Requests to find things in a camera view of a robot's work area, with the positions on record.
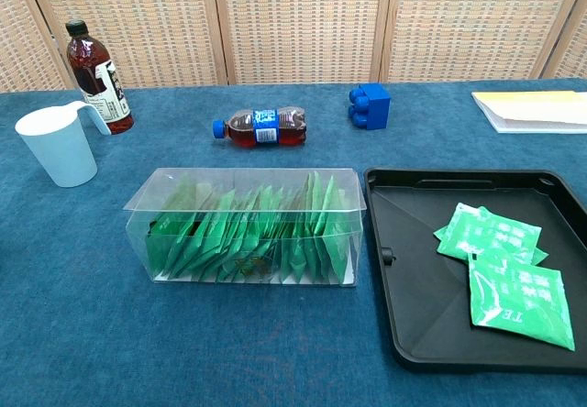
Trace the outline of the transparent plastic container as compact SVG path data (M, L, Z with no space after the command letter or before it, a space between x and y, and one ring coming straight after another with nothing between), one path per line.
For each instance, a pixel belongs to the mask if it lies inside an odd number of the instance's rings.
M126 205L127 236L156 282L341 286L321 240L320 215L330 177L351 171L159 168ZM196 183L195 207L164 271L154 275L145 241L150 222L183 178Z

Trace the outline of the black plastic tray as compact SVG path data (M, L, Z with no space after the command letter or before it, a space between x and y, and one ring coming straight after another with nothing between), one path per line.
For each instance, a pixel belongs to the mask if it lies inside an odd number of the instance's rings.
M587 375L587 203L546 170L366 170L365 196L395 359L422 372ZM437 252L457 204L539 226L545 266L562 275L568 350L472 325L466 265Z

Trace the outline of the dark glass bottle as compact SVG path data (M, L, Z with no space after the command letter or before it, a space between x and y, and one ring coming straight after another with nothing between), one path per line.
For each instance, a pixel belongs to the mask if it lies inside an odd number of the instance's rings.
M71 37L66 56L84 101L92 105L113 135L126 132L134 119L105 45L89 34L81 19L65 24Z

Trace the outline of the small cola bottle blue cap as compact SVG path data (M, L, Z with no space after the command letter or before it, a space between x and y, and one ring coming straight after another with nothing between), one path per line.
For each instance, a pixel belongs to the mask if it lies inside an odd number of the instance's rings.
M229 138L242 148L302 145L306 129L305 110L299 106L239 110L227 121L212 123L216 139Z

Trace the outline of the blue building block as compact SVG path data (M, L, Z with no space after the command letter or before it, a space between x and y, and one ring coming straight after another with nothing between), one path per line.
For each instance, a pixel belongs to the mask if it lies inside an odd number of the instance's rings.
M376 82L362 83L349 92L349 119L358 128L385 129L391 107L391 96Z

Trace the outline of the woven folding screen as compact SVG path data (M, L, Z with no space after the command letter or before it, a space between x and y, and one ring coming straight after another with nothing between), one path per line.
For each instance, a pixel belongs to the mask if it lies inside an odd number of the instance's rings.
M0 93L74 88L77 18L127 88L587 79L587 0L0 0Z

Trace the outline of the blue tablecloth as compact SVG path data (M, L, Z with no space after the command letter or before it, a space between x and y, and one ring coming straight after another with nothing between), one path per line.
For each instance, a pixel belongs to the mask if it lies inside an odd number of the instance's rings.
M506 135L475 91L587 80L396 83L388 126L347 116L346 84L129 89L135 124L85 133L98 165L56 186L15 131L76 91L0 93L0 407L587 407L587 376L414 373L394 359L371 247L356 286L155 283L124 205L159 167L524 169L587 203L587 136ZM242 148L212 123L299 106L305 143Z

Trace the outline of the white and yellow notebook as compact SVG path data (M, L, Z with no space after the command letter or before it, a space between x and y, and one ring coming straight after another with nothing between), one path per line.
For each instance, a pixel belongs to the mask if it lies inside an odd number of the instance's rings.
M587 134L587 92L472 92L498 133Z

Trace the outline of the light blue handled cup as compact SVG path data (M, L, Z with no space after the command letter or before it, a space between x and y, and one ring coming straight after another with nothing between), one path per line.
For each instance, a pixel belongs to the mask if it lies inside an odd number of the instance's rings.
M79 112L83 110L98 132L111 131L90 104L74 101L30 112L19 118L15 131L26 143L56 185L71 188L90 181L97 173L93 152L83 131Z

